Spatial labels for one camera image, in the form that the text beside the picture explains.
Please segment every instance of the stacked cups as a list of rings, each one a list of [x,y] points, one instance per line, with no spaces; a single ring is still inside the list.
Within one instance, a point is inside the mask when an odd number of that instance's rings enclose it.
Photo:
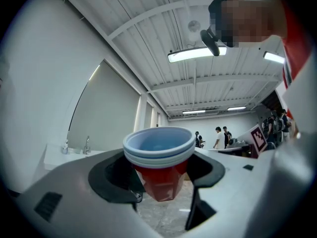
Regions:
[[[187,129],[158,127],[126,136],[123,149],[146,192],[156,201],[167,201],[182,187],[195,144],[195,135]]]

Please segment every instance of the wall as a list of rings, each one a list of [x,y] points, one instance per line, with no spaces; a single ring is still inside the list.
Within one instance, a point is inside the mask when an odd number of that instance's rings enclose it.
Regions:
[[[232,117],[220,117],[212,119],[198,119],[198,120],[184,120],[184,121],[170,121],[169,126],[184,127],[195,133],[198,131],[206,141],[204,149],[212,149],[216,142],[216,127],[227,126],[228,131],[233,137],[238,137],[245,131],[249,130],[258,123],[258,117],[255,113],[245,114]]]
[[[124,137],[133,132],[139,99],[140,95],[103,61],[80,97],[68,146],[83,149],[89,136],[91,150],[121,148]]]
[[[283,81],[277,86],[275,91],[276,91],[276,94],[277,94],[277,96],[279,98],[279,101],[280,101],[280,103],[282,105],[282,108],[287,110],[287,105],[286,105],[286,103],[285,103],[285,101],[283,99],[283,94],[286,92],[286,87],[285,87],[285,84],[284,84]]]
[[[147,107],[145,109],[144,129],[151,128],[152,110],[152,106],[147,103]]]
[[[159,127],[169,126],[169,122],[167,120],[165,112],[160,112],[158,125]]]
[[[11,190],[22,192],[48,172],[46,144],[63,144],[80,95],[102,60],[146,92],[81,17],[67,1],[29,0],[2,41],[7,73],[0,90],[0,170]]]

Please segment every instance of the ceiling pipe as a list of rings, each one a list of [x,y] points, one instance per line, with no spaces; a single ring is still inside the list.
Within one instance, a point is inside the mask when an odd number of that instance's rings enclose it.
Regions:
[[[189,9],[189,5],[188,5],[188,0],[183,0],[184,1],[184,5],[185,5],[185,9],[188,15],[188,19],[191,19],[191,13],[190,13],[190,9]]]

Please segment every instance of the concrete floor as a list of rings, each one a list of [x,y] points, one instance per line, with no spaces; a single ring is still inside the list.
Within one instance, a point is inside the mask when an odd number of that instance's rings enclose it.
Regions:
[[[165,238],[174,238],[183,234],[192,203],[193,184],[186,180],[177,197],[171,201],[157,202],[148,194],[137,204],[141,218]]]

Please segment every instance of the cup rim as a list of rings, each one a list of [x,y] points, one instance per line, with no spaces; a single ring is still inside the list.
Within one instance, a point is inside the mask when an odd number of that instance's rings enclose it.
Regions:
[[[166,149],[166,150],[160,150],[160,151],[139,150],[139,149],[133,148],[133,147],[128,145],[128,140],[131,139],[134,136],[138,136],[139,134],[146,133],[147,131],[150,131],[150,130],[154,131],[154,130],[163,130],[163,129],[182,130],[182,131],[185,131],[185,132],[191,134],[191,137],[190,137],[189,140],[187,140],[182,145],[176,146],[174,148]],[[138,156],[138,157],[146,158],[146,157],[153,156],[153,155],[156,155],[157,158],[158,157],[170,157],[171,155],[176,155],[178,153],[186,151],[188,148],[190,148],[192,146],[192,143],[194,141],[195,141],[195,135],[190,130],[188,130],[186,128],[182,128],[182,127],[176,127],[176,126],[164,126],[164,127],[154,127],[154,128],[143,129],[143,130],[139,130],[137,132],[134,132],[134,133],[131,133],[131,134],[127,135],[123,139],[123,148],[127,152],[129,152],[129,154],[135,155],[135,156]]]
[[[185,150],[184,152],[174,155],[172,157],[160,158],[160,159],[150,159],[150,158],[142,158],[138,156],[131,155],[127,151],[124,150],[124,155],[129,162],[132,164],[143,167],[143,168],[150,168],[150,169],[162,169],[162,168],[169,168],[179,163],[188,160],[190,156],[195,151],[195,145],[193,144],[190,148]]]

